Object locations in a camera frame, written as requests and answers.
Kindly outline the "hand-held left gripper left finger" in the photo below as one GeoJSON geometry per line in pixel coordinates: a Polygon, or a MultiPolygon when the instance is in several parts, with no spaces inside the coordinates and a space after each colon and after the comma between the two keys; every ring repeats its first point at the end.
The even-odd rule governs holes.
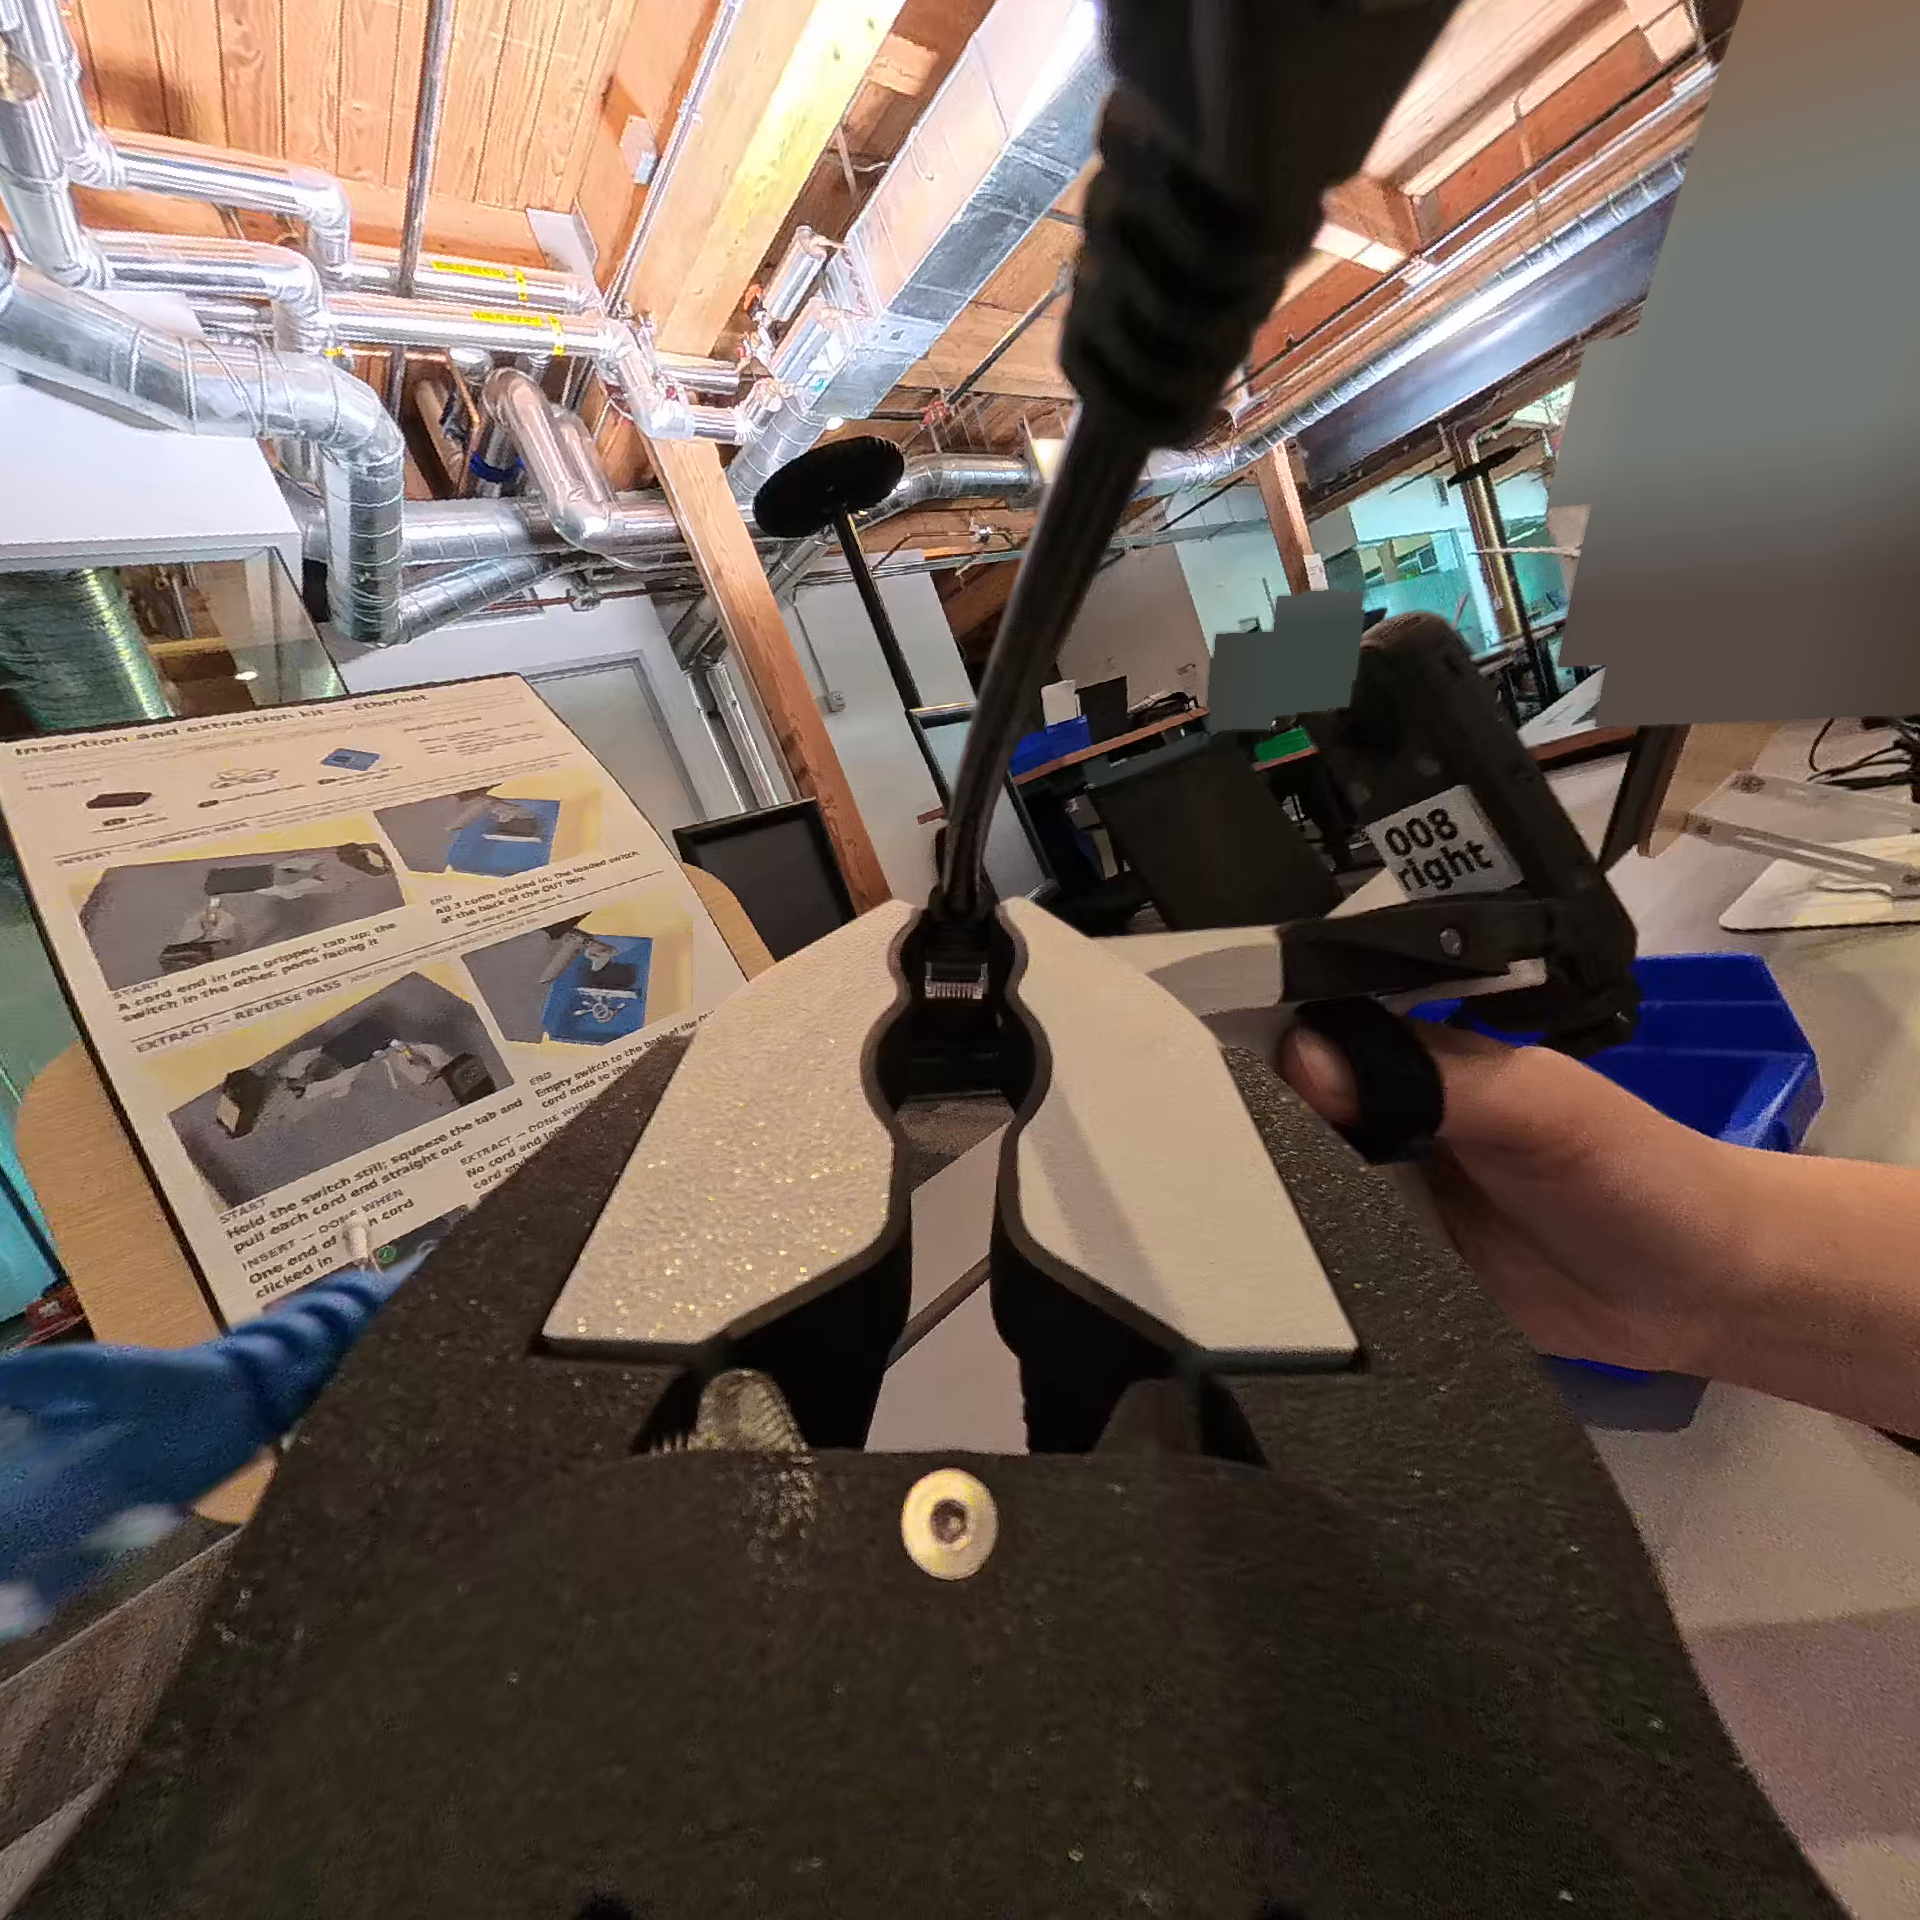
{"type": "Polygon", "coordinates": [[[892,1255],[902,1136],[873,1061],[917,917],[871,908],[699,1021],[549,1308],[549,1345],[713,1360],[892,1255]]]}

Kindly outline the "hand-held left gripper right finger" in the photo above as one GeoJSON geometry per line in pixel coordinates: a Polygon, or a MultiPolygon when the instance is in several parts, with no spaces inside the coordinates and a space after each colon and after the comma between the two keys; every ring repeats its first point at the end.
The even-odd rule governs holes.
{"type": "Polygon", "coordinates": [[[1018,1256],[1173,1360],[1341,1372],[1359,1335],[1225,1045],[1155,980],[1008,900],[1004,1010],[1030,1073],[998,1173],[1018,1256]]]}

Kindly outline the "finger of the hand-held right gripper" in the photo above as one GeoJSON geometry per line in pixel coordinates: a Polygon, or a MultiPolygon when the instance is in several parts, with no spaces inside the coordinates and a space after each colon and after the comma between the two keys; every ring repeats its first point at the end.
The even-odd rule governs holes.
{"type": "Polygon", "coordinates": [[[1117,960],[1155,980],[1214,1038],[1283,1038],[1294,1027],[1273,925],[1122,934],[1117,960]]]}

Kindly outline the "person's right hand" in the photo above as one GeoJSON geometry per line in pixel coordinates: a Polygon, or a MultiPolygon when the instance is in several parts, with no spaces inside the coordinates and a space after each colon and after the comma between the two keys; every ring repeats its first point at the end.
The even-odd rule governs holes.
{"type": "Polygon", "coordinates": [[[1420,1167],[1483,1290],[1553,1360],[1709,1377],[1764,1274],[1776,1153],[1660,1118],[1534,1045],[1388,1020],[1423,1050],[1444,1121],[1420,1167]]]}

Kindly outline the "black office chair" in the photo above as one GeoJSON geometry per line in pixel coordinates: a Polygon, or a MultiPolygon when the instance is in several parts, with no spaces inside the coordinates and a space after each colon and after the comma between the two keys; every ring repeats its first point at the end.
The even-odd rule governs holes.
{"type": "Polygon", "coordinates": [[[1087,801],[1167,931],[1320,920],[1341,900],[1327,861],[1226,739],[1105,767],[1087,777],[1087,801]]]}

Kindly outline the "dark flat monitor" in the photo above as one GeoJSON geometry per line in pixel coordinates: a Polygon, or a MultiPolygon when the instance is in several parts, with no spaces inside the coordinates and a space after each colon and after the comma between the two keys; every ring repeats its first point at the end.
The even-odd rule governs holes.
{"type": "Polygon", "coordinates": [[[729,886],[778,963],[859,914],[815,801],[688,824],[673,843],[682,865],[729,886]]]}

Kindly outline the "printed instruction poster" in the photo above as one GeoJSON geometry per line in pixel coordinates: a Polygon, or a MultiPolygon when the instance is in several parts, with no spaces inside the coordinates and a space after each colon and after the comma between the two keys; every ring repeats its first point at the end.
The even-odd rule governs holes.
{"type": "Polygon", "coordinates": [[[746,980],[515,675],[13,742],[4,830],[214,1325],[448,1231],[746,980]]]}

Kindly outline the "wooden pillar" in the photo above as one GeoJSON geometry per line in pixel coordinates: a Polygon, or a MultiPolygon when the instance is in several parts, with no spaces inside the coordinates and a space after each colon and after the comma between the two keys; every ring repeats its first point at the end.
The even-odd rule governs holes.
{"type": "Polygon", "coordinates": [[[729,489],[718,449],[712,441],[646,437],[646,456],[713,600],[731,654],[753,684],[786,774],[802,796],[819,802],[855,912],[865,914],[884,905],[892,886],[802,678],[746,519],[729,489]]]}

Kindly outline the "black pole with round top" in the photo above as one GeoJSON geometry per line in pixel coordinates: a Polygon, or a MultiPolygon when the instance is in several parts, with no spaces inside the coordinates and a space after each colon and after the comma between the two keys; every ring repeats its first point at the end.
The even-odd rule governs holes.
{"type": "Polygon", "coordinates": [[[838,545],[847,582],[865,607],[869,627],[894,684],[902,713],[908,715],[908,729],[915,732],[927,777],[939,796],[936,809],[927,812],[925,824],[944,824],[947,802],[954,796],[957,765],[944,762],[932,742],[947,739],[954,749],[965,708],[919,699],[917,675],[902,650],[855,527],[863,515],[873,515],[902,481],[903,455],[894,441],[852,437],[814,444],[806,455],[793,456],[757,487],[753,519],[764,536],[790,542],[790,552],[779,560],[779,585],[798,585],[826,542],[838,545]]]}

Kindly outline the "rectangular metal duct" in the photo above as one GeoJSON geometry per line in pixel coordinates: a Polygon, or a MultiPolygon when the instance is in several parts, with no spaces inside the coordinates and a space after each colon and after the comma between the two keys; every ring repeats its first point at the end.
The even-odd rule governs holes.
{"type": "Polygon", "coordinates": [[[996,3],[779,336],[729,487],[759,483],[903,381],[1094,156],[1111,87],[1094,3],[996,3]]]}

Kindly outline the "silver ventilation duct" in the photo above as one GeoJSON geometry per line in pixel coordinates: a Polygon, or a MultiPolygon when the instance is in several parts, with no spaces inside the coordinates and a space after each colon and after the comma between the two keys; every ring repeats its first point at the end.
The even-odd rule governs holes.
{"type": "Polygon", "coordinates": [[[613,493],[583,427],[496,364],[583,367],[660,441],[739,449],[769,364],[843,240],[790,235],[746,294],[740,360],[663,339],[616,283],[354,246],[346,183],[282,160],[110,136],[83,107],[59,3],[4,3],[4,367],[134,426],[270,441],[319,469],[325,614],[364,647],[413,639],[563,566],[637,566],[678,538],[613,493]],[[346,364],[364,348],[483,357],[481,427],[510,431],[527,500],[409,515],[402,427],[346,364]]]}

